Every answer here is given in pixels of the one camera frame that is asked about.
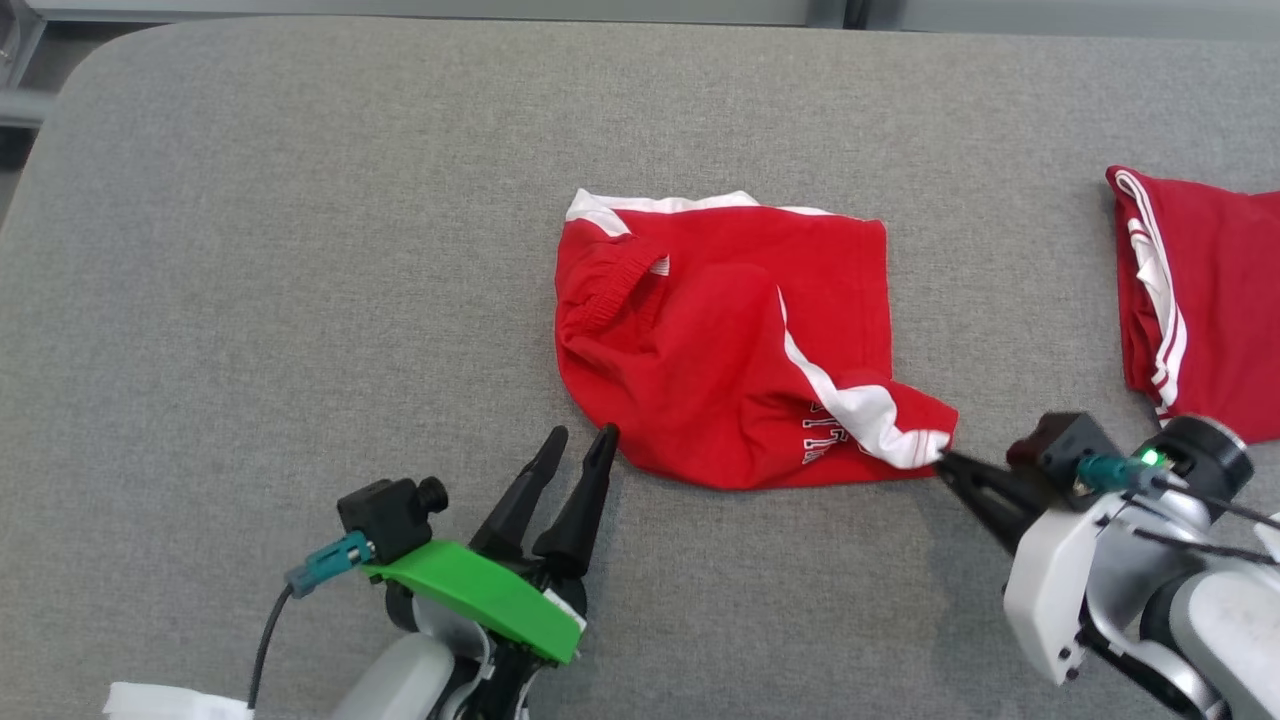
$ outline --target folded red cloth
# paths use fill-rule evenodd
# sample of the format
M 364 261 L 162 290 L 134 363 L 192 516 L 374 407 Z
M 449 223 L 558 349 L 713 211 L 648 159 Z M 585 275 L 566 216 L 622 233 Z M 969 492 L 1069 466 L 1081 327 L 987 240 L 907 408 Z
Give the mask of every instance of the folded red cloth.
M 1125 380 L 1164 424 L 1202 415 L 1280 438 L 1280 192 L 1244 195 L 1123 167 L 1116 196 Z
M 742 192 L 570 206 L 561 377 L 637 468 L 719 489 L 931 475 L 956 413 L 895 383 L 884 227 Z

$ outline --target floor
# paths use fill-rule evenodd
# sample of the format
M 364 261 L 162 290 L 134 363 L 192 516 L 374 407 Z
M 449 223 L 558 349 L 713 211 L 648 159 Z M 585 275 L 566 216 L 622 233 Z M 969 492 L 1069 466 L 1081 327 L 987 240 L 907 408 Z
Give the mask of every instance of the floor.
M 22 78 L 22 87 L 56 92 L 76 65 L 100 45 L 122 35 L 137 32 L 143 24 L 54 23 L 36 46 L 36 54 Z M 20 172 L 0 172 L 0 218 L 9 213 L 9 201 L 18 187 Z

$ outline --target gray fabric surface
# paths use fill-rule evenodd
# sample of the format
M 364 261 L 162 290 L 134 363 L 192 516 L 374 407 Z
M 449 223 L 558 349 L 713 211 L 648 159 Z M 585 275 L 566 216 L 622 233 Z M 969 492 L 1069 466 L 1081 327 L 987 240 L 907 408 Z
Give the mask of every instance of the gray fabric surface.
M 552 347 L 580 186 L 883 218 L 897 375 L 960 410 L 961 448 L 1000 457 L 1053 409 L 1135 445 L 1155 425 L 1121 380 L 1103 169 L 1276 190 L 1276 77 L 1271 46 L 768 28 L 115 41 L 0 234 L 0 707 L 96 717 L 111 680 L 243 697 L 340 495 L 436 474 L 436 530 L 467 537 L 550 425 L 581 454 Z M 1256 459 L 1243 500 L 1274 510 L 1280 447 Z M 1064 689 L 1032 673 L 1009 560 L 936 480 L 614 478 L 584 655 L 535 716 L 1165 716 L 1097 660 Z M 292 603 L 260 716 L 323 717 L 396 635 L 356 577 Z

